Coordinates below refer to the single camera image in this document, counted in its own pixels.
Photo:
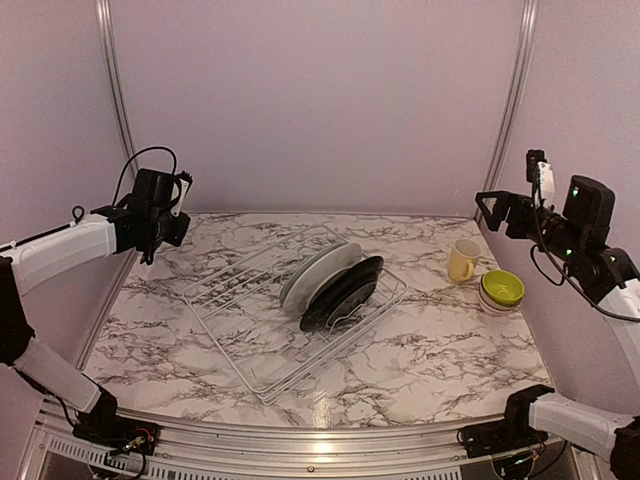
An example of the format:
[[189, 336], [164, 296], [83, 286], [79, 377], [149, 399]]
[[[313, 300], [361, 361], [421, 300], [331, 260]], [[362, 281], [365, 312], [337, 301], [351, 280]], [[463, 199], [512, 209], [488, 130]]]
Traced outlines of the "yellow ceramic mug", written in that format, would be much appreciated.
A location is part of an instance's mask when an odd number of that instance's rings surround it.
[[481, 256], [480, 246], [469, 239], [456, 240], [452, 246], [447, 273], [453, 283], [464, 283], [472, 279]]

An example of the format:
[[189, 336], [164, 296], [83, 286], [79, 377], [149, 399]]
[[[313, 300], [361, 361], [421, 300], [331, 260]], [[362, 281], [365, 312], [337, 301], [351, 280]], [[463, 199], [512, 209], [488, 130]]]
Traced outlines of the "lime green bowl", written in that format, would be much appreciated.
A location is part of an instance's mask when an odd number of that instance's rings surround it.
[[485, 273], [481, 285], [492, 301], [504, 307], [517, 306], [525, 294], [525, 287], [520, 278], [506, 270]]

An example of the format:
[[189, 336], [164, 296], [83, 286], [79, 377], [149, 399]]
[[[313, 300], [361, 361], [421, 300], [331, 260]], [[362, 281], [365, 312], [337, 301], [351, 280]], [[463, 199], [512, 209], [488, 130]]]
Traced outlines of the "red patterned white bowl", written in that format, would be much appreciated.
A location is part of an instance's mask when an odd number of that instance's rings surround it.
[[481, 294], [478, 295], [478, 298], [481, 309], [491, 316], [505, 316], [517, 310], [516, 307], [503, 307], [494, 305]]

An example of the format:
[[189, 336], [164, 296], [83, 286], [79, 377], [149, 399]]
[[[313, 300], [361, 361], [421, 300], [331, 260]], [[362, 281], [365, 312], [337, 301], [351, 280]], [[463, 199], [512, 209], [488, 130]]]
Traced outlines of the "grey floral plate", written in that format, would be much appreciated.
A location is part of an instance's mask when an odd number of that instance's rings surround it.
[[358, 263], [361, 256], [361, 246], [347, 242], [326, 247], [302, 262], [280, 292], [283, 311], [302, 314], [329, 280]]

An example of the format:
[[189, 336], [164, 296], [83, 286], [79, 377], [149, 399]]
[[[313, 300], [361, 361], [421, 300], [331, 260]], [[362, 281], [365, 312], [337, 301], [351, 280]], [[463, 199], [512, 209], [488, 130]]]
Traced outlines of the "black round plate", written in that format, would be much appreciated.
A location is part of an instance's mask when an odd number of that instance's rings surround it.
[[342, 274], [313, 300], [301, 317], [302, 332], [329, 330], [365, 303], [384, 267], [382, 256], [366, 258]]

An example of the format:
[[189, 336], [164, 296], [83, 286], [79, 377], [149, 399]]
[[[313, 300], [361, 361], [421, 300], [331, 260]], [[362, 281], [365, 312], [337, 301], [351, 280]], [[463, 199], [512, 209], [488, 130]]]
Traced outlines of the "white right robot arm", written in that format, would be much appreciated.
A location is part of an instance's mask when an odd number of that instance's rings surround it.
[[[475, 201], [488, 228], [507, 225], [513, 239], [528, 239], [549, 256], [566, 283], [598, 311], [614, 331], [634, 371], [639, 369], [639, 270], [621, 248], [607, 245], [615, 194], [575, 175], [562, 213], [550, 206], [549, 181], [530, 173], [529, 195], [479, 192]], [[639, 418], [587, 406], [537, 384], [507, 399], [501, 420], [461, 431], [470, 456], [521, 448], [558, 436], [608, 462], [618, 479], [639, 476]]]

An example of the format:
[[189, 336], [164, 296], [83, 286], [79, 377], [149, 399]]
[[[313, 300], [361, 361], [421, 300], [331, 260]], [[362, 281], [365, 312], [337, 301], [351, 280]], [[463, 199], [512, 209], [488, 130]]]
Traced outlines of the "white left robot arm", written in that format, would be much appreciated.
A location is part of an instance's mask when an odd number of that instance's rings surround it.
[[192, 184], [187, 172], [142, 169], [132, 191], [115, 204], [1, 248], [2, 364], [77, 411], [89, 413], [86, 426], [106, 445], [125, 438], [125, 421], [109, 408], [97, 407], [105, 396], [100, 387], [37, 338], [23, 300], [99, 259], [136, 252], [141, 263], [150, 265], [162, 245], [180, 246], [190, 223], [182, 207]]

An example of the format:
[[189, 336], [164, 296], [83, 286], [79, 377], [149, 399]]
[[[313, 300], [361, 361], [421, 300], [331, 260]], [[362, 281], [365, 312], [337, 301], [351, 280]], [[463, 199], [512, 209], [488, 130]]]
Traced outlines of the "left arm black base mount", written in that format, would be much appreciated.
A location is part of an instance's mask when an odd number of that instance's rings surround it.
[[117, 413], [114, 395], [99, 388], [100, 397], [88, 412], [78, 412], [73, 427], [73, 435], [92, 443], [115, 449], [118, 454], [125, 452], [125, 446], [141, 437], [143, 442], [131, 450], [152, 455], [155, 451], [159, 426], [156, 423], [123, 417]]

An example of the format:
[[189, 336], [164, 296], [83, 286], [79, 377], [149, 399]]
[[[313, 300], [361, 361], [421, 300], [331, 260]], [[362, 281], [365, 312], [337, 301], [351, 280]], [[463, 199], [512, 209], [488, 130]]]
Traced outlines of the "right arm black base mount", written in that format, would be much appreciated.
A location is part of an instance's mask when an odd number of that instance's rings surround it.
[[530, 407], [539, 397], [554, 392], [552, 387], [537, 384], [512, 393], [506, 401], [502, 419], [461, 428], [456, 435], [458, 443], [469, 458], [542, 445], [548, 434], [530, 426]]

